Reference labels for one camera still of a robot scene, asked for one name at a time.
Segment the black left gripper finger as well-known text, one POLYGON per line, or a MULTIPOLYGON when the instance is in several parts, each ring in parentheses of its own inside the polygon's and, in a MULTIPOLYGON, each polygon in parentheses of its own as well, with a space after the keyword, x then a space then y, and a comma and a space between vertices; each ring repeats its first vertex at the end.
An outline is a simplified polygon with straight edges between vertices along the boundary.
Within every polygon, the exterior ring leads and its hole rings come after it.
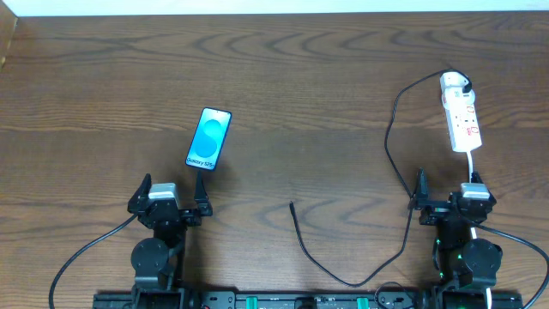
POLYGON ((195 188, 194 200, 199 209, 209 208, 209 198, 203 183, 201 171, 198 171, 196 175, 196 188, 195 188))
POLYGON ((148 193, 152 187, 152 178, 146 173, 138 189, 134 193, 134 204, 143 205, 148 200, 148 193))

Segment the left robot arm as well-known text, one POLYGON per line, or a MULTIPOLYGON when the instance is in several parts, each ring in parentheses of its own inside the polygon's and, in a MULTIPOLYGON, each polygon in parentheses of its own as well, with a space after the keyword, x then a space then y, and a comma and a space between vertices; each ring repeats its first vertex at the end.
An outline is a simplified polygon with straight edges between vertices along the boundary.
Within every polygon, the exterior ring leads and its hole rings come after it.
POLYGON ((131 308, 201 308, 198 292, 181 282, 186 232, 202 225, 204 217, 213 214, 202 175, 196 175, 196 206, 179 205, 174 183, 153 184, 150 174, 128 201, 128 212, 146 228, 151 238, 140 241, 130 257, 135 271, 131 308))

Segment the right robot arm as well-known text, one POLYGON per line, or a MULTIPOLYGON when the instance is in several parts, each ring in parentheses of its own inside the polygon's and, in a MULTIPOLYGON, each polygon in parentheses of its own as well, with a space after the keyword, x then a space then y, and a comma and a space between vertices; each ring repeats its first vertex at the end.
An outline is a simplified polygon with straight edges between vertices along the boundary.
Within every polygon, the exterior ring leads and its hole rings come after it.
POLYGON ((445 201, 430 198, 427 177, 417 172, 413 197, 408 205, 420 212, 419 223, 434 226, 432 260, 440 283, 425 292, 425 308, 490 308, 489 291, 497 283, 503 251, 473 230, 487 219, 497 203, 477 172, 445 201))

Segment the blue screen Samsung smartphone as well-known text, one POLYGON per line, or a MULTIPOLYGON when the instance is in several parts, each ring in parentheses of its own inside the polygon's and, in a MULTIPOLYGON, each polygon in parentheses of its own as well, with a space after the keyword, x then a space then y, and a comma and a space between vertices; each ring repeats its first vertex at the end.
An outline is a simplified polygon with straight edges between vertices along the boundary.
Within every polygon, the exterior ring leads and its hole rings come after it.
POLYGON ((232 114, 229 111, 204 107, 185 164, 213 171, 219 162, 231 121, 232 114))

